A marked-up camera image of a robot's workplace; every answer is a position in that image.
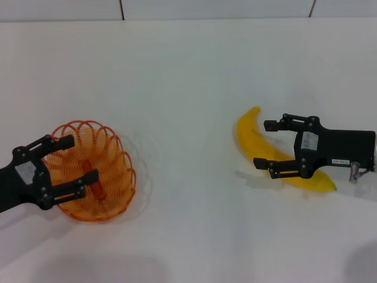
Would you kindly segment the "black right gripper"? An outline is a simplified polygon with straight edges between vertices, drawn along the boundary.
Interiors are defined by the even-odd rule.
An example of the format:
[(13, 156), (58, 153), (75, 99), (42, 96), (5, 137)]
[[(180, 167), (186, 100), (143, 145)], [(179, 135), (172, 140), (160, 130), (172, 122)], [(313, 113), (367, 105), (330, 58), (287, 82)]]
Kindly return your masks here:
[(360, 130), (330, 130), (319, 124), (319, 117), (284, 114), (280, 120), (265, 120), (266, 131), (297, 132), (296, 160), (275, 161), (254, 158), (256, 169), (267, 170), (272, 179), (299, 177), (310, 179), (325, 166), (358, 166), (375, 171), (376, 133)]

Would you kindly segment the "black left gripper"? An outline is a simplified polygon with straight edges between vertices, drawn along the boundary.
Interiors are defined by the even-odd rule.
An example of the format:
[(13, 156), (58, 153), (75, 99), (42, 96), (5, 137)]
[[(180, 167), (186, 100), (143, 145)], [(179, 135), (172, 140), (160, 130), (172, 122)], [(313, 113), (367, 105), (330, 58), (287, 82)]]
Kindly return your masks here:
[(24, 203), (48, 210), (55, 205), (84, 198), (86, 187), (99, 181), (97, 169), (67, 183), (53, 185), (42, 161), (51, 153), (74, 146), (73, 135), (56, 140), (47, 134), (26, 146), (13, 149), (10, 164), (1, 169), (1, 212)]

